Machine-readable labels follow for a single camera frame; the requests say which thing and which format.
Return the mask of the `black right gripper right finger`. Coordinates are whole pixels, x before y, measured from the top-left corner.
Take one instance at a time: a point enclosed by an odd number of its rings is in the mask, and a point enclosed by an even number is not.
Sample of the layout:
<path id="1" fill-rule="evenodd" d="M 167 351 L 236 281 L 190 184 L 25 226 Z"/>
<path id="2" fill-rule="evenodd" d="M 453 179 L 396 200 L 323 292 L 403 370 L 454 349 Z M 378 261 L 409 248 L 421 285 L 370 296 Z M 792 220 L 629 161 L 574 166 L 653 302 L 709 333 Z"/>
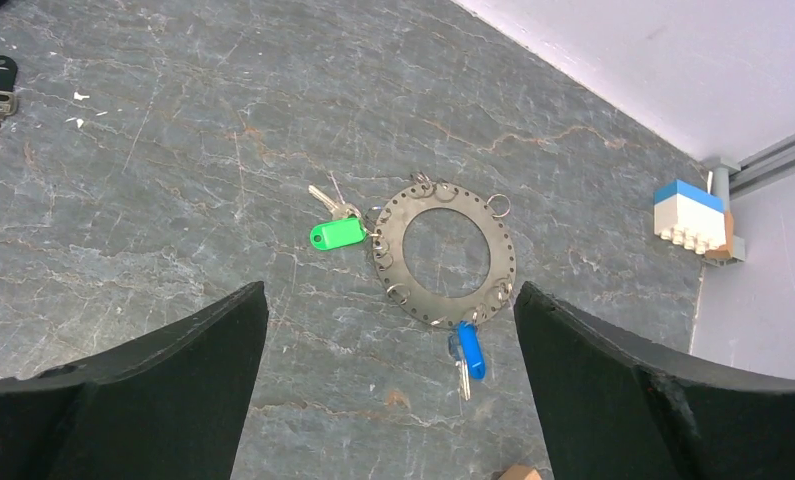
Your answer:
<path id="1" fill-rule="evenodd" d="M 795 479 L 795 380 L 655 343 L 525 283 L 518 340 L 558 479 Z"/>

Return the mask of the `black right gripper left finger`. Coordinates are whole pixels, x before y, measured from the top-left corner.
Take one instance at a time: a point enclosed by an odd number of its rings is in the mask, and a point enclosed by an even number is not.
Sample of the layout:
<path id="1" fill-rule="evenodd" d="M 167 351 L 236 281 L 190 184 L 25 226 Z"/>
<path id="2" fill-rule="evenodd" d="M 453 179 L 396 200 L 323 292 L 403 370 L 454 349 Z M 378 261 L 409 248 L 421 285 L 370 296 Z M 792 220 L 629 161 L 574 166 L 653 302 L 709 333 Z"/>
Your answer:
<path id="1" fill-rule="evenodd" d="M 266 340 L 262 282 L 119 346 L 0 379 L 0 479 L 227 479 Z"/>

